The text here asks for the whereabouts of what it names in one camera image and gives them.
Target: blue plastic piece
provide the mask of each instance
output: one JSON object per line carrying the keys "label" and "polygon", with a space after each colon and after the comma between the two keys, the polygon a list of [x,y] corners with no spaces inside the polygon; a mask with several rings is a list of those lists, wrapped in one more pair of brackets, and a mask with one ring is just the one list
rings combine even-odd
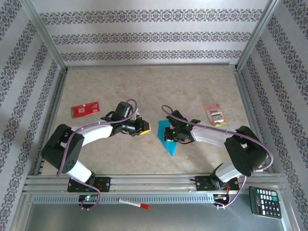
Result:
{"label": "blue plastic piece", "polygon": [[163,143],[167,151],[170,153],[170,155],[174,156],[175,151],[177,149],[177,142],[175,141],[165,141],[165,128],[170,127],[170,122],[168,120],[162,120],[158,122],[158,133],[157,137],[160,139],[160,141]]}

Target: beige floor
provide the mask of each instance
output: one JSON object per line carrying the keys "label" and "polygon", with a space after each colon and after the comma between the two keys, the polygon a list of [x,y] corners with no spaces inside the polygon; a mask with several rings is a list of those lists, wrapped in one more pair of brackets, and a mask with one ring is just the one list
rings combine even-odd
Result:
{"label": "beige floor", "polygon": [[[152,131],[138,137],[119,133],[84,146],[79,160],[96,174],[211,172],[229,161],[225,149],[203,142],[178,144],[172,157],[157,138],[158,121],[166,117],[162,104],[208,123],[203,106],[219,102],[226,127],[248,126],[233,66],[220,65],[69,70],[55,126],[93,123],[129,98],[137,100]],[[93,101],[100,103],[99,114],[71,118],[72,106]],[[56,169],[45,162],[43,175],[54,174]]]}

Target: perforated metal strip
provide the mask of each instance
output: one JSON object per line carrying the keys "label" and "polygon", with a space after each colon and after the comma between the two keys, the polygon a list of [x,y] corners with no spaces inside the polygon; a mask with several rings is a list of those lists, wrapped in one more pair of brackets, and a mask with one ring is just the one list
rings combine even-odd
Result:
{"label": "perforated metal strip", "polygon": [[[34,204],[77,204],[78,195],[36,195]],[[214,202],[213,194],[198,195],[166,194],[166,195],[104,195],[100,204],[118,204],[118,198],[148,204],[204,204]]]}

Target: patterned wallpaper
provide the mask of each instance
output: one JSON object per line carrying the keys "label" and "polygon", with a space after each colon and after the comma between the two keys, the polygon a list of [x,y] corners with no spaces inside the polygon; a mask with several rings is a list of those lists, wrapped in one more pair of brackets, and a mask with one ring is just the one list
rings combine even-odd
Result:
{"label": "patterned wallpaper", "polygon": [[67,66],[236,64],[268,0],[33,1]]}
{"label": "patterned wallpaper", "polygon": [[301,230],[308,230],[308,1],[280,2],[242,75]]}
{"label": "patterned wallpaper", "polygon": [[0,0],[0,231],[38,156],[59,68],[17,0]]}

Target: calculator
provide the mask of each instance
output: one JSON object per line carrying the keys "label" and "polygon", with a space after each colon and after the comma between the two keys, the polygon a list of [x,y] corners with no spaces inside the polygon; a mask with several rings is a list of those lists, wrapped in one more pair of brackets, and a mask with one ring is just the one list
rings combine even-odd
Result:
{"label": "calculator", "polygon": [[249,197],[254,215],[281,219],[279,198],[275,190],[249,186]]}

